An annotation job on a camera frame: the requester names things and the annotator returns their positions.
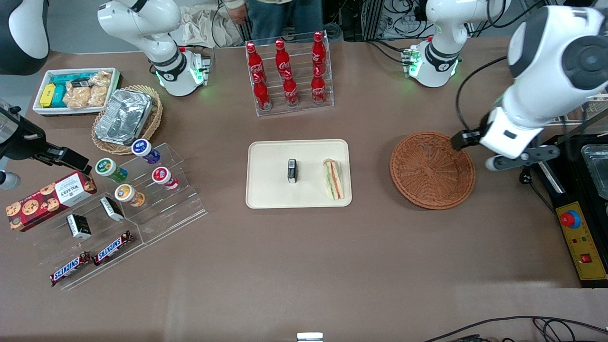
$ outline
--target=cookie picture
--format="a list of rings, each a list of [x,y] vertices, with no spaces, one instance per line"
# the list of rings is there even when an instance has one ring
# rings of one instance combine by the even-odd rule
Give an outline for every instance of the cookie picture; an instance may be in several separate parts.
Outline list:
[[[95,189],[96,189],[96,187],[95,187],[95,184],[93,184],[93,182],[89,182],[89,181],[85,182],[85,191],[92,191]]]
[[[10,222],[10,229],[14,231],[20,231],[23,229],[23,223],[21,223],[21,219],[19,217],[16,217]]]
[[[15,202],[10,206],[6,207],[6,216],[11,217],[16,214],[19,214],[19,210],[21,210],[21,203]]]
[[[48,211],[56,211],[59,208],[59,201],[56,198],[50,198],[46,204],[48,205]]]
[[[43,195],[50,195],[55,191],[55,183],[51,183],[44,188],[40,189],[40,193]]]
[[[23,204],[23,214],[32,215],[38,210],[38,201],[29,200]]]

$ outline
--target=aluminum foil container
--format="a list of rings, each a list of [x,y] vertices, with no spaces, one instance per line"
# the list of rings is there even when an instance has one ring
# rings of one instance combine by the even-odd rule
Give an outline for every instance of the aluminum foil container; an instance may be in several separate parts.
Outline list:
[[[153,99],[148,94],[117,89],[95,125],[95,135],[101,141],[130,146],[139,138],[152,105]]]

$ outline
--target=yellow package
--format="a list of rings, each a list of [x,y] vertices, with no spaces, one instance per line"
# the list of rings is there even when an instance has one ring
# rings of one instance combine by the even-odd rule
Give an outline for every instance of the yellow package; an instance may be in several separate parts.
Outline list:
[[[51,83],[50,85],[46,85],[42,90],[42,96],[40,97],[40,105],[42,107],[50,107],[50,104],[53,102],[53,95],[55,94],[55,84]]]

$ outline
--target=red bottle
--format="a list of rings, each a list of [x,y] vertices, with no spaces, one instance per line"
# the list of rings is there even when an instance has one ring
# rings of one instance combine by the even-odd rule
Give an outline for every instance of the red bottle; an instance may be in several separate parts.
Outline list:
[[[311,91],[313,92],[313,104],[320,107],[325,103],[325,81],[321,77],[323,74],[318,67],[314,68],[313,74],[313,81],[310,84]]]
[[[281,81],[285,79],[285,71],[291,72],[291,64],[289,64],[289,54],[285,51],[285,42],[279,38],[275,43],[277,46],[277,55],[274,60],[277,62],[278,75]]]
[[[264,63],[260,54],[255,50],[255,45],[252,42],[247,43],[247,65],[249,72],[253,75],[254,72],[260,74],[264,82],[266,82],[266,73],[264,72]]]
[[[268,95],[268,87],[262,82],[262,76],[258,72],[254,72],[252,78],[254,79],[254,94],[258,108],[263,111],[270,110],[272,102]]]
[[[325,45],[323,44],[323,32],[317,31],[314,33],[313,42],[313,68],[319,68],[321,74],[325,74]]]
[[[286,70],[284,75],[285,82],[283,82],[283,91],[285,92],[285,102],[287,102],[288,107],[295,108],[300,104],[300,99],[298,98],[298,85],[295,84],[294,76],[291,74],[290,70]]]

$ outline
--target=wicker basket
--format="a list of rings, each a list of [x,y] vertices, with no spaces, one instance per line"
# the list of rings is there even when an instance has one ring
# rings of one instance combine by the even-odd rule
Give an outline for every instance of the wicker basket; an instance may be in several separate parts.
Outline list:
[[[449,209],[473,190],[475,166],[455,151],[445,134],[422,131],[405,137],[390,157],[390,176],[410,201],[427,209]]]
[[[161,103],[160,97],[158,96],[158,93],[154,89],[150,88],[149,86],[141,86],[141,85],[128,86],[124,89],[144,92],[145,94],[148,94],[152,97],[153,102],[154,102],[153,106],[152,106],[152,111],[150,112],[150,115],[148,116],[148,119],[146,120],[146,123],[143,126],[143,129],[142,129],[143,134],[141,135],[141,138],[150,140],[150,138],[152,137],[152,134],[154,134],[154,132],[156,131],[158,126],[161,124],[162,103]],[[97,123],[102,118],[103,113],[105,113],[105,111],[106,111],[106,107],[104,106],[102,111],[99,112],[99,115],[95,118],[95,122],[93,123],[93,129],[91,131],[91,136],[93,137],[93,142],[95,143],[95,146],[99,147],[99,149],[101,149],[103,151],[110,152],[113,155],[126,156],[126,155],[132,154],[130,146],[123,146],[123,145],[119,145],[119,144],[113,144],[111,142],[101,141],[101,140],[97,139],[97,137],[95,136],[95,125],[97,125]]]

